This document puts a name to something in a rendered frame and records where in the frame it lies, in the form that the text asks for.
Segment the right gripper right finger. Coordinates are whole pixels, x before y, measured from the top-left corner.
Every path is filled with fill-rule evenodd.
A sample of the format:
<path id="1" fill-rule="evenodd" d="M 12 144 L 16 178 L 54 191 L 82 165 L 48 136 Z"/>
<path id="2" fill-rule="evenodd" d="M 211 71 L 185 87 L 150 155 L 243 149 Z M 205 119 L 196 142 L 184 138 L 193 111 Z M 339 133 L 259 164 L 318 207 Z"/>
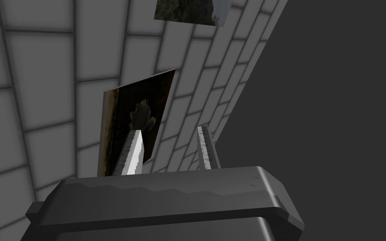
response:
<path id="1" fill-rule="evenodd" d="M 207 126 L 197 126 L 199 169 L 221 169 L 214 142 Z"/>

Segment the dark green wall picture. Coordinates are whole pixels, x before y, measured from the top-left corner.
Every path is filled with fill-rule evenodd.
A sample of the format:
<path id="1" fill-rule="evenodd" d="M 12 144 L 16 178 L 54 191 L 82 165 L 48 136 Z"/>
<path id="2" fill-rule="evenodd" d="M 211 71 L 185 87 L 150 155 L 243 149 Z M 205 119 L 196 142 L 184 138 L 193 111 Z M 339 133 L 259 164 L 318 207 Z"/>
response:
<path id="1" fill-rule="evenodd" d="M 154 19 L 224 26 L 233 0 L 157 0 Z"/>

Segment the dark brown wall picture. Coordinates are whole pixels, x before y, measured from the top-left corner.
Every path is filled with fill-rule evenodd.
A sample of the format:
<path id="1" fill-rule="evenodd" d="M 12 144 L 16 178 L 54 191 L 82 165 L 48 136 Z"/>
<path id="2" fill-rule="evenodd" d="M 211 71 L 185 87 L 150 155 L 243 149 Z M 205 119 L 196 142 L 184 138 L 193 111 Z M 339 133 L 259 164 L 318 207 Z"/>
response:
<path id="1" fill-rule="evenodd" d="M 129 132 L 140 130 L 143 163 L 151 159 L 176 70 L 104 91 L 97 176 L 110 176 Z"/>

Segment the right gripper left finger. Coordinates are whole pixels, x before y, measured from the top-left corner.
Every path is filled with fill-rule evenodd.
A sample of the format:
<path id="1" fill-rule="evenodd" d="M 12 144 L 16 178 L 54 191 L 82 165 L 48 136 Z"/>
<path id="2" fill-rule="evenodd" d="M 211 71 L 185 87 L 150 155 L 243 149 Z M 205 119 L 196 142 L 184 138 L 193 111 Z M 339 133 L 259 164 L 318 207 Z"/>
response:
<path id="1" fill-rule="evenodd" d="M 117 161 L 114 176 L 141 174 L 144 158 L 144 144 L 142 132 L 132 130 L 125 139 L 119 159 Z"/>

